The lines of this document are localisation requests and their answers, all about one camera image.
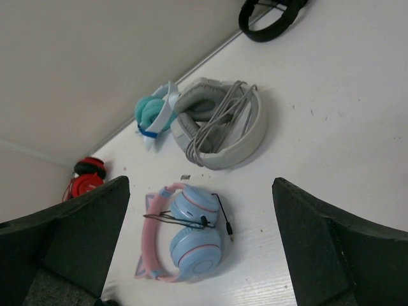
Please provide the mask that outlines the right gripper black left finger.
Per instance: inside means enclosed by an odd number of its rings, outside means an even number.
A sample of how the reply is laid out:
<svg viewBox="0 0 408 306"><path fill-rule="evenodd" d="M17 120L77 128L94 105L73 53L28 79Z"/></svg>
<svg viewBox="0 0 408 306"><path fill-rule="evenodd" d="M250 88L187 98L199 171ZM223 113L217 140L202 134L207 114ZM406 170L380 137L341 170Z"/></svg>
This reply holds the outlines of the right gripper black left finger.
<svg viewBox="0 0 408 306"><path fill-rule="evenodd" d="M77 198L1 223L1 305L94 305L130 198L119 176Z"/></svg>

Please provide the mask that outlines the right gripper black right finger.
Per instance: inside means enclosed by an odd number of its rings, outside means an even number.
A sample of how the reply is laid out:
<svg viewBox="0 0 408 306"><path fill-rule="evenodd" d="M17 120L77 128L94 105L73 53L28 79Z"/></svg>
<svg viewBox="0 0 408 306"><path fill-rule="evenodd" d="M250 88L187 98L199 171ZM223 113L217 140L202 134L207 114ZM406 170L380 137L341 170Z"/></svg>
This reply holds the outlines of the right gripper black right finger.
<svg viewBox="0 0 408 306"><path fill-rule="evenodd" d="M407 232L284 178L274 180L272 196L298 305L407 305Z"/></svg>

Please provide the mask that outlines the blue pink cat-ear headphones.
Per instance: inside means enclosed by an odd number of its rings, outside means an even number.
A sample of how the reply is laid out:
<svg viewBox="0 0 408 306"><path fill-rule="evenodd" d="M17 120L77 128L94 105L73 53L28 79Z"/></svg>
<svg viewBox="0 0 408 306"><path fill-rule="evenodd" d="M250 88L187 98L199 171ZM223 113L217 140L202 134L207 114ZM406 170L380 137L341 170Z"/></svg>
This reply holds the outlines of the blue pink cat-ear headphones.
<svg viewBox="0 0 408 306"><path fill-rule="evenodd" d="M225 211L218 194L202 187L174 183L145 196L141 254L135 278L182 282L215 269L222 260L222 238L216 223ZM157 255L160 223L183 228L170 242L170 256L178 272L168 273Z"/></svg>

